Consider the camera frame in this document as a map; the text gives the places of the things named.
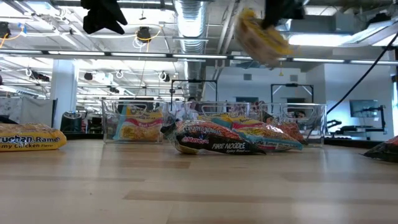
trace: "black cable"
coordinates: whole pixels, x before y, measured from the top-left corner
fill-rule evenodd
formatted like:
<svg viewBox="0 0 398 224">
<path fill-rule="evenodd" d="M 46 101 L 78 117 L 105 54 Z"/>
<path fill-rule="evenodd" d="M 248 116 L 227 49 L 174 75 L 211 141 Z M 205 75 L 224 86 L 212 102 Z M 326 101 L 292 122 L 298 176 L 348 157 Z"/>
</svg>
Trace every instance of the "black cable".
<svg viewBox="0 0 398 224">
<path fill-rule="evenodd" d="M 337 102 L 332 108 L 330 108 L 330 110 L 328 110 L 328 112 L 326 113 L 326 115 L 328 115 L 332 110 L 334 110 L 341 102 L 343 102 L 347 96 L 355 89 L 356 86 L 358 86 L 361 81 L 372 71 L 372 69 L 377 65 L 377 63 L 380 61 L 380 59 L 383 57 L 383 55 L 387 52 L 387 50 L 391 47 L 391 45 L 396 41 L 398 37 L 398 33 L 394 36 L 394 38 L 388 43 L 387 47 L 384 48 L 383 52 L 381 52 L 380 56 L 374 61 L 374 63 L 372 64 L 372 66 L 366 71 L 366 73 L 355 83 L 355 85 L 353 87 L 351 87 L 351 89 L 347 92 L 347 94 L 345 94 L 342 99 Z"/>
</svg>

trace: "computer screen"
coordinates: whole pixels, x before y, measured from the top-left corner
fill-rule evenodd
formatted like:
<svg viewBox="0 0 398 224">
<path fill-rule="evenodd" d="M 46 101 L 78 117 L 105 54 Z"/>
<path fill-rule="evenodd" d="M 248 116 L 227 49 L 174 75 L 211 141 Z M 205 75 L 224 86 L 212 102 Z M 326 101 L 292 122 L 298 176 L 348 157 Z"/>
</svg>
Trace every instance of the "computer screen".
<svg viewBox="0 0 398 224">
<path fill-rule="evenodd" d="M 377 100 L 350 100 L 349 108 L 352 118 L 377 118 L 377 111 L 363 111 L 364 109 L 377 108 Z"/>
</svg>

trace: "ceiling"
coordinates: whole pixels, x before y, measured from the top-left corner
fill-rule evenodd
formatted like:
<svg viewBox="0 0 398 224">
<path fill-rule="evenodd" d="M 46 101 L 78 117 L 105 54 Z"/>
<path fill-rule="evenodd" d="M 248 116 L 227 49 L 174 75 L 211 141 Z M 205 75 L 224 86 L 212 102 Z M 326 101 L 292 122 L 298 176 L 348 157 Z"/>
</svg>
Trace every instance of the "ceiling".
<svg viewBox="0 0 398 224">
<path fill-rule="evenodd" d="M 47 1 L 47 4 L 36 1 L 37 4 L 27 4 L 27 1 L 0 0 L 0 21 L 7 19 L 11 22 L 9 28 L 12 36 L 16 36 L 25 27 L 25 33 L 14 40 L 5 41 L 4 49 L 40 49 L 40 50 L 82 50 L 82 51 L 112 51 L 112 52 L 167 52 L 178 53 L 180 41 L 173 37 L 178 37 L 177 18 L 174 11 L 148 9 L 159 1 L 123 1 L 136 5 L 142 5 L 138 9 L 123 8 L 128 25 L 123 26 L 126 31 L 124 35 L 113 33 L 109 30 L 101 30 L 95 34 L 88 35 L 82 27 L 83 18 L 87 10 L 82 7 L 65 6 L 71 5 L 73 1 Z M 231 4 L 231 0 L 210 1 L 207 6 L 206 17 L 206 42 L 205 53 L 217 54 L 218 42 L 226 20 L 226 10 Z M 264 14 L 264 0 L 242 0 L 245 7 L 255 9 L 258 15 Z M 308 15 L 332 16 L 337 10 L 340 12 L 360 12 L 370 9 L 390 6 L 388 0 L 311 0 L 306 6 Z M 147 26 L 153 38 L 149 44 L 140 45 L 136 41 L 136 32 L 140 27 Z M 226 47 L 226 53 L 242 52 L 242 48 L 234 39 Z M 357 54 L 359 48 L 344 49 L 344 56 L 354 55 L 360 59 L 374 59 L 381 51 L 379 47 L 363 47 L 366 49 Z M 303 57 L 338 57 L 341 51 L 335 51 L 334 47 L 308 47 L 300 46 L 296 49 L 296 55 Z M 22 58 L 22 57 L 3 57 L 0 58 L 0 72 L 4 83 L 41 83 L 32 80 L 26 75 L 26 69 L 36 70 L 40 73 L 52 75 L 53 60 L 50 58 Z M 80 68 L 79 84 L 97 85 L 109 84 L 109 80 L 86 81 L 86 72 L 106 73 L 111 75 L 113 85 L 130 85 L 126 88 L 126 95 L 144 95 L 145 91 L 138 92 L 138 86 L 160 86 L 162 90 L 147 90 L 147 95 L 166 95 L 166 89 L 170 82 L 160 81 L 158 76 L 161 72 L 170 74 L 170 77 L 184 79 L 184 63 L 174 62 L 151 62 L 137 60 L 75 60 L 75 64 Z M 284 67 L 301 68 L 306 71 L 311 68 L 313 63 L 285 63 Z M 183 90 L 178 90 L 177 94 L 182 96 L 185 87 L 178 83 Z M 50 87 L 27 86 L 25 89 L 38 91 L 46 94 Z M 106 88 L 79 88 L 79 94 L 110 94 Z"/>
</svg>

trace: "transparent storage container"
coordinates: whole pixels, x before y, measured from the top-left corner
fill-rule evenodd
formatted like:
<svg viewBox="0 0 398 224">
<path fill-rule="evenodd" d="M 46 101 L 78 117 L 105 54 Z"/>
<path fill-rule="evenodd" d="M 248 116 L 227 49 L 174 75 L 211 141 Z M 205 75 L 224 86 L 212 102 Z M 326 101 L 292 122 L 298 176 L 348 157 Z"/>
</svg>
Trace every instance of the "transparent storage container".
<svg viewBox="0 0 398 224">
<path fill-rule="evenodd" d="M 235 102 L 186 102 L 184 104 L 185 119 L 202 119 L 228 114 L 231 117 L 246 116 L 250 117 L 250 103 Z"/>
<path fill-rule="evenodd" d="M 322 147 L 326 132 L 326 105 L 313 103 L 267 103 L 261 110 L 261 121 L 267 122 L 269 115 L 274 122 L 292 122 L 298 125 L 304 147 Z"/>
<path fill-rule="evenodd" d="M 167 123 L 163 101 L 102 100 L 104 142 L 162 143 L 160 129 Z"/>
</svg>

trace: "ceiling duct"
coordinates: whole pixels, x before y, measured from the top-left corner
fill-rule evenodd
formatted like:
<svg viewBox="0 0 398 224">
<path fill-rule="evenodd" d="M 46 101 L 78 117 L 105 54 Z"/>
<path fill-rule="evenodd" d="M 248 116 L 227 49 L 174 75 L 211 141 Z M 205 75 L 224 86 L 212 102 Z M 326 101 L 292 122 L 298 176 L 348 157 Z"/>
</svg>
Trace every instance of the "ceiling duct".
<svg viewBox="0 0 398 224">
<path fill-rule="evenodd" d="M 175 10 L 178 13 L 177 25 L 181 37 L 189 37 L 190 40 L 182 40 L 181 50 L 185 54 L 203 54 L 205 42 L 192 38 L 203 38 L 206 24 L 206 3 L 193 0 L 176 0 Z M 186 79 L 202 79 L 201 62 L 184 62 Z M 202 85 L 188 85 L 190 96 L 197 96 Z"/>
</svg>

